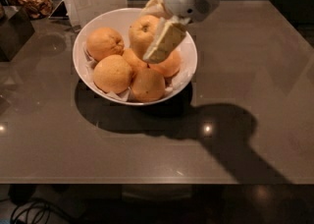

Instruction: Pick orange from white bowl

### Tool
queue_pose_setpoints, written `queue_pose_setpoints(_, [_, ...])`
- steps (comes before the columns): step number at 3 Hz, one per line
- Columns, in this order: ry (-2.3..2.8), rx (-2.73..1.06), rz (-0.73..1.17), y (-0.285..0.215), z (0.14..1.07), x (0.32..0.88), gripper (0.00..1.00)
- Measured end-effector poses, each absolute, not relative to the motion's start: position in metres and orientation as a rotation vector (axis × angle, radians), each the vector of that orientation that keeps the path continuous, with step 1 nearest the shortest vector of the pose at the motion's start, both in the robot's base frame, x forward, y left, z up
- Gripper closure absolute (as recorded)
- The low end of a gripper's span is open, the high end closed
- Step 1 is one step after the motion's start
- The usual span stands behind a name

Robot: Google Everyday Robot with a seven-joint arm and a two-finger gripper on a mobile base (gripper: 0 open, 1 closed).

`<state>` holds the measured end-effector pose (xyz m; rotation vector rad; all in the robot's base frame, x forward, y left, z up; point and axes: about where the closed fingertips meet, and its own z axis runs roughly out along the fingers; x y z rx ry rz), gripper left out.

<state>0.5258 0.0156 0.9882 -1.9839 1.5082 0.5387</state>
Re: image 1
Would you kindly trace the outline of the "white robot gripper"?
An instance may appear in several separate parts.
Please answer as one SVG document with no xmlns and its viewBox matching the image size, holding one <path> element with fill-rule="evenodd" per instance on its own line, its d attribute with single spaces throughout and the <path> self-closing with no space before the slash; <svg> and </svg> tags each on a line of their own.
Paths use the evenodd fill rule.
<svg viewBox="0 0 314 224">
<path fill-rule="evenodd" d="M 220 0 L 149 0 L 140 15 L 161 19 L 143 61 L 149 64 L 164 62 L 185 39 L 187 19 L 192 23 L 203 22 L 219 3 Z"/>
</svg>

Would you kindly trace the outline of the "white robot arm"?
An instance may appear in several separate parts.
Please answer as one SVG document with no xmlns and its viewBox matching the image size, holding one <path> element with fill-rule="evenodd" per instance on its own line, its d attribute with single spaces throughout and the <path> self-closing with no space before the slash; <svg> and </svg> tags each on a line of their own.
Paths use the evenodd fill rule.
<svg viewBox="0 0 314 224">
<path fill-rule="evenodd" d="M 152 64 L 165 61 L 184 40 L 186 27 L 203 22 L 219 4 L 220 0 L 149 0 L 140 15 L 153 15 L 160 21 L 142 60 Z"/>
</svg>

